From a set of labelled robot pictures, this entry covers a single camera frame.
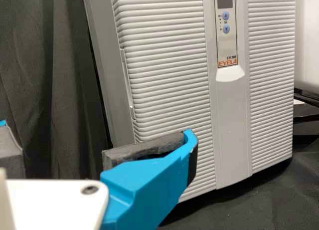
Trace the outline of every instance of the gray foam pad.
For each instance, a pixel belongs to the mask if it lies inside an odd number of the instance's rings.
[[[22,149],[8,126],[0,127],[0,167],[9,179],[25,178]]]
[[[108,170],[120,163],[137,160],[145,156],[171,152],[182,146],[183,143],[184,134],[176,132],[147,142],[104,150],[102,151],[103,169]]]

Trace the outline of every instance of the white appliance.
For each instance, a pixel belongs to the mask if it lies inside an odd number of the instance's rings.
[[[292,156],[295,0],[84,0],[115,146],[191,128],[184,201]]]
[[[296,88],[319,94],[319,0],[296,0]]]

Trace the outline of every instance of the black fabric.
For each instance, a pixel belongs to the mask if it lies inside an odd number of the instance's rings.
[[[108,139],[82,0],[0,0],[0,119],[27,177],[98,177]]]
[[[291,160],[178,204],[159,230],[318,230],[319,139]]]

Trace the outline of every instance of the white plastic part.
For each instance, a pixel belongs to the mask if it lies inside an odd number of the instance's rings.
[[[296,88],[319,94],[319,0],[296,0]]]
[[[5,170],[0,168],[0,227],[4,230],[15,230],[5,179]]]
[[[6,185],[17,230],[98,230],[109,199],[108,188],[91,180],[7,180]],[[83,194],[88,186],[98,190]],[[13,230],[5,205],[1,201],[1,229]]]

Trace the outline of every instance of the bolt hole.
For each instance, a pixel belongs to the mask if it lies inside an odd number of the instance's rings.
[[[85,188],[82,190],[82,194],[84,194],[84,195],[90,195],[90,194],[96,193],[98,190],[99,190],[98,187],[93,186],[93,185],[90,185],[90,186],[85,187]]]

